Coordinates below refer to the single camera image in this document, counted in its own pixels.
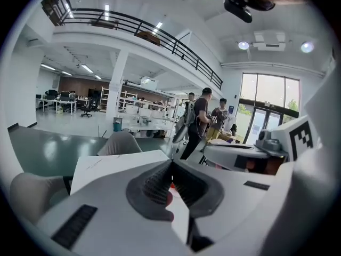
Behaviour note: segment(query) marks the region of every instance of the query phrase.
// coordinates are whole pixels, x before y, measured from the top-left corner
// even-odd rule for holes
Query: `air vent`
[[[266,44],[266,47],[279,47],[279,45],[270,45],[270,44]]]

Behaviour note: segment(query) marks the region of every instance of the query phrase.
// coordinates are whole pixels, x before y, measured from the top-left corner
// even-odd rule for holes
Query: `door frame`
[[[250,132],[251,132],[251,128],[252,128],[252,125],[253,125],[253,122],[254,122],[256,110],[262,110],[262,111],[265,111],[265,112],[266,112],[265,118],[264,118],[264,122],[263,122],[263,126],[262,126],[262,130],[265,129],[265,128],[267,127],[267,124],[268,124],[268,121],[269,121],[270,113],[274,113],[274,114],[280,115],[278,126],[280,126],[280,125],[282,124],[282,122],[283,122],[283,116],[284,116],[283,113],[280,113],[280,112],[277,112],[277,111],[273,111],[273,110],[271,110],[271,109],[265,109],[265,108],[261,108],[261,107],[255,106],[255,107],[254,107],[254,110],[253,110],[253,112],[252,112],[252,117],[251,117],[251,120],[250,120],[250,123],[249,123],[249,127],[248,127],[248,129],[247,129],[247,132],[246,132],[246,135],[245,135],[243,144],[245,144],[246,141],[247,141],[247,139],[249,138],[249,135],[250,135]]]

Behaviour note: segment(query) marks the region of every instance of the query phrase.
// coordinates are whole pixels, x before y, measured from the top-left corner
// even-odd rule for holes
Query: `black t-shirt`
[[[207,114],[207,100],[205,98],[199,98],[194,103],[194,112],[196,113],[197,116],[199,116],[200,111],[205,111]],[[206,127],[207,123],[202,122],[197,117],[196,121],[193,124],[191,124],[190,131],[202,137],[205,133]]]

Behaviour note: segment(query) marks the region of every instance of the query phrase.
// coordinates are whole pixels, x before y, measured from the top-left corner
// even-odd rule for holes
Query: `glass door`
[[[267,112],[264,110],[255,110],[246,144],[253,145],[256,142],[259,133],[264,129],[266,114]]]
[[[271,130],[279,126],[281,115],[268,110],[255,109],[251,128],[248,130],[246,144],[253,145],[262,129]]]
[[[271,129],[278,127],[280,123],[281,115],[277,113],[273,113],[273,112],[268,112],[268,113],[270,114],[269,114],[269,118],[267,120],[265,129],[271,130]]]

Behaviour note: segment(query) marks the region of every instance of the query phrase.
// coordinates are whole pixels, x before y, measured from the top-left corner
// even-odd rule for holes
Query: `ceiling spotlight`
[[[314,50],[314,44],[312,42],[304,42],[301,45],[301,50],[304,53],[312,52]]]
[[[65,71],[62,71],[62,73],[63,73],[63,74],[66,74],[66,75],[69,75],[69,76],[72,76],[72,74],[67,73],[67,72],[65,72]]]
[[[47,65],[45,65],[45,64],[40,64],[42,67],[45,67],[45,68],[47,68],[47,69],[50,69],[50,70],[55,70],[55,68],[53,68],[53,67],[51,67],[51,66],[47,66]]]
[[[238,47],[240,49],[246,50],[249,48],[249,44],[247,42],[239,42]]]

